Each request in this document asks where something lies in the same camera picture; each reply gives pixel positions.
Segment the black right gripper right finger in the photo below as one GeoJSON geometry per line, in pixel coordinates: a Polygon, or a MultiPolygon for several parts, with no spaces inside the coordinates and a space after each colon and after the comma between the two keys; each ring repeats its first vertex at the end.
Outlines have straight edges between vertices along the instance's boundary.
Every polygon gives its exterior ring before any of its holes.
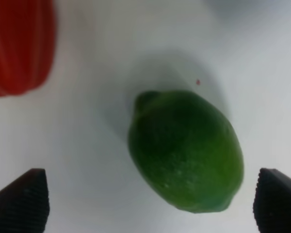
{"type": "Polygon", "coordinates": [[[277,169],[260,169],[253,213],[259,232],[291,233],[291,178],[277,169]]]}

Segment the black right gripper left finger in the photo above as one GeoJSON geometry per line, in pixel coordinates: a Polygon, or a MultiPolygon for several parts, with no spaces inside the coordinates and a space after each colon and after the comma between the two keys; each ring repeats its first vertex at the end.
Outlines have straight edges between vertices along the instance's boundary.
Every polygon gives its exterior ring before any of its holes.
{"type": "Polygon", "coordinates": [[[0,191],[0,233],[43,233],[49,213],[43,168],[28,170],[0,191]]]}

